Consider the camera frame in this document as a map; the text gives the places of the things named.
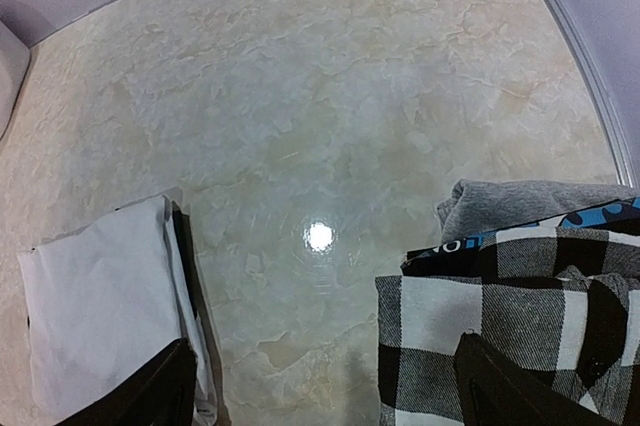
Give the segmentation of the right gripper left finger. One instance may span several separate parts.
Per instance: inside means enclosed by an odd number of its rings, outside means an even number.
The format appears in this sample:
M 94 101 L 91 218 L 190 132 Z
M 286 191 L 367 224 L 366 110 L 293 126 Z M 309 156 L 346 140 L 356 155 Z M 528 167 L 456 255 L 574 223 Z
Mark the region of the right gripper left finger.
M 189 425 L 195 380 L 195 354 L 186 339 L 176 339 L 105 397 L 59 425 Z

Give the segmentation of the black white plaid shirt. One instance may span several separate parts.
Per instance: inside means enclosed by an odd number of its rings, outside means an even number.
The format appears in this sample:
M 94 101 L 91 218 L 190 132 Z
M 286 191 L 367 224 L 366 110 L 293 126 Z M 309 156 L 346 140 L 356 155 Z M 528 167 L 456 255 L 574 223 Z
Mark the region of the black white plaid shirt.
M 458 425 L 454 354 L 475 333 L 537 380 L 617 425 L 639 421 L 639 275 L 380 276 L 384 425 Z

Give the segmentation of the white cloth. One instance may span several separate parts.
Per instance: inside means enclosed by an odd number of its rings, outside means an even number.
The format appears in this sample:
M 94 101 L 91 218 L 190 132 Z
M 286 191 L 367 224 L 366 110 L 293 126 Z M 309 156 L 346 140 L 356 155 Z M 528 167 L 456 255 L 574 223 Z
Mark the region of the white cloth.
M 185 338 L 196 358 L 192 422 L 215 424 L 210 356 L 174 212 L 166 196 L 150 197 L 19 253 L 32 395 L 51 417 L 79 412 Z

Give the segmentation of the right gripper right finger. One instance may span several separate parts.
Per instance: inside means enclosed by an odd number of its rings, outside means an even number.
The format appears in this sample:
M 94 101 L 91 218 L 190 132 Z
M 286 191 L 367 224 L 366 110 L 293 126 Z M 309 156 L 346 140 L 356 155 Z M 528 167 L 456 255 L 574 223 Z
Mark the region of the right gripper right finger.
M 461 336 L 454 369 L 466 425 L 611 423 L 554 392 L 475 333 Z

